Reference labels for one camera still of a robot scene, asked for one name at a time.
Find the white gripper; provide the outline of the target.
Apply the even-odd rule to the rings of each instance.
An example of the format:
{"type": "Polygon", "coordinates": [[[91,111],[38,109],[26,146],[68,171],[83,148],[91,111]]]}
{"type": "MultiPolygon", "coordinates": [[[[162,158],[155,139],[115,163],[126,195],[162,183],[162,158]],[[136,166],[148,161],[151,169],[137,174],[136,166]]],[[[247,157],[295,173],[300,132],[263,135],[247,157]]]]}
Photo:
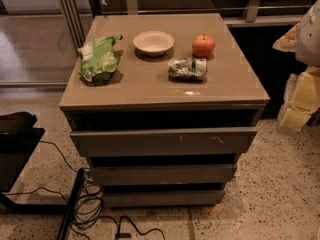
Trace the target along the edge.
{"type": "MultiPolygon", "coordinates": [[[[295,52],[296,32],[299,24],[294,25],[281,38],[276,40],[272,48],[282,52],[295,52]]],[[[307,113],[291,108],[282,107],[279,112],[281,126],[300,131],[311,116],[320,108],[320,68],[308,66],[298,77],[290,104],[307,113]]]]}

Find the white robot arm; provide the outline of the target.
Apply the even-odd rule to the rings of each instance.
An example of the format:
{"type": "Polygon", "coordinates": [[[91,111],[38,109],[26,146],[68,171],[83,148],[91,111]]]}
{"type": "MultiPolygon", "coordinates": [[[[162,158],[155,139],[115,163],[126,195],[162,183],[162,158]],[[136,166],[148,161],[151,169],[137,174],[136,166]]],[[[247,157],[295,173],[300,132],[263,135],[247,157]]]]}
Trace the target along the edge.
{"type": "Polygon", "coordinates": [[[281,127],[299,132],[320,108],[320,0],[272,48],[293,52],[307,66],[299,76],[290,75],[278,114],[281,127]]]}

